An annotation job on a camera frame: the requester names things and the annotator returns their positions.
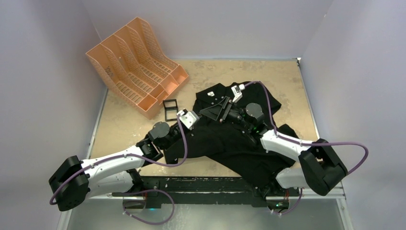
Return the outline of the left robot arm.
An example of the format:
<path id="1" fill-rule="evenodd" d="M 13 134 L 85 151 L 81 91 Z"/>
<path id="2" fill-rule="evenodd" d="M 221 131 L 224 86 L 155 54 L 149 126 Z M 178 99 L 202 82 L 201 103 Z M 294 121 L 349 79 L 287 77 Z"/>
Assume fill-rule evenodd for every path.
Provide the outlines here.
<path id="1" fill-rule="evenodd" d="M 150 164 L 177 167 L 179 163 L 161 163 L 162 151 L 168 150 L 178 140 L 187 146 L 186 134 L 192 130 L 192 121 L 177 120 L 175 124 L 157 122 L 144 139 L 104 157 L 80 160 L 71 156 L 59 166 L 48 180 L 52 190 L 49 204 L 60 211 L 71 210 L 86 199 L 108 193 L 128 193 L 137 196 L 143 183 L 138 179 L 138 169 Z"/>

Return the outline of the small black rectangular frame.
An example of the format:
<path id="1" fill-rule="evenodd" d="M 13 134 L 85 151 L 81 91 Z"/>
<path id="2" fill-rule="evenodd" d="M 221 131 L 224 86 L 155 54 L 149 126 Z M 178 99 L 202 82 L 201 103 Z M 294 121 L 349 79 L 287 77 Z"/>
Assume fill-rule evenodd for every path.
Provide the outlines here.
<path id="1" fill-rule="evenodd" d="M 176 121 L 177 112 L 179 111 L 178 103 L 176 99 L 163 100 L 163 106 L 165 111 L 165 121 Z"/>

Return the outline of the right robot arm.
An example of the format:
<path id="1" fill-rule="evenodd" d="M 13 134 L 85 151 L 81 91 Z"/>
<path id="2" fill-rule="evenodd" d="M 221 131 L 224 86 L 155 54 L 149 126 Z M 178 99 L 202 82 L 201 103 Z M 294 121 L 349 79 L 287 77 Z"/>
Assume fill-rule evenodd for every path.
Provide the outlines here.
<path id="1" fill-rule="evenodd" d="M 312 142 L 278 132 L 266 124 L 265 114 L 257 103 L 238 107 L 226 97 L 199 113 L 219 123 L 240 125 L 265 150 L 300 163 L 299 168 L 285 168 L 269 181 L 269 189 L 275 195 L 295 187 L 310 188 L 316 194 L 326 196 L 349 173 L 330 143 L 321 138 Z"/>

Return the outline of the black button shirt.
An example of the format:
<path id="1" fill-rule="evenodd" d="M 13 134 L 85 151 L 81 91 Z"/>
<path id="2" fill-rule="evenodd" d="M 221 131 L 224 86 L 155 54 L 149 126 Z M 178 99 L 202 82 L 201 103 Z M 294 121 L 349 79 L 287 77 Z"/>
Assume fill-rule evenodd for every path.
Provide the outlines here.
<path id="1" fill-rule="evenodd" d="M 218 103 L 223 97 L 234 97 L 231 87 L 246 84 L 233 82 L 229 86 L 218 83 L 195 94 L 196 100 L 192 110 L 200 110 Z M 263 87 L 254 83 L 242 92 L 242 98 L 237 102 L 240 107 L 249 103 L 257 103 L 265 114 L 265 123 L 271 127 L 268 104 Z M 295 161 L 268 151 L 260 141 L 254 143 L 247 135 L 247 130 L 231 122 L 220 124 L 210 118 L 201 117 L 195 128 L 186 134 L 187 158 L 206 156 L 239 174 L 250 184 L 263 188 L 267 186 L 281 170 L 291 167 Z M 184 144 L 180 138 L 167 150 L 164 150 L 167 163 L 184 157 Z"/>

